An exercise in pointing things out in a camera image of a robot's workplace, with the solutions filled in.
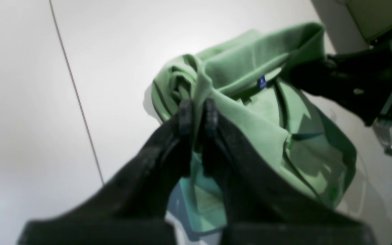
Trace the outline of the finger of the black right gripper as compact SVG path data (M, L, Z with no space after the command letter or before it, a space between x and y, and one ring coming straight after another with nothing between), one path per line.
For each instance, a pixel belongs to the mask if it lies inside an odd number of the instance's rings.
M392 43L298 65L290 84L336 102L370 127L392 92Z

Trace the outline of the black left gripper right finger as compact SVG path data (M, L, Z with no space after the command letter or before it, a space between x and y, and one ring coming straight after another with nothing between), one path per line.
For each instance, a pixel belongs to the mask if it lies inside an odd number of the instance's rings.
M204 174L219 185L227 215L221 245L375 245L364 223L332 211L279 176L246 136L206 99Z

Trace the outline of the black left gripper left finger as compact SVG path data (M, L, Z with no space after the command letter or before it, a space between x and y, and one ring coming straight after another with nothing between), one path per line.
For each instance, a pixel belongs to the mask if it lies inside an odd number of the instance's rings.
M29 221L19 245L176 245L165 221L174 186L191 172L193 105L179 109L96 194L48 220Z

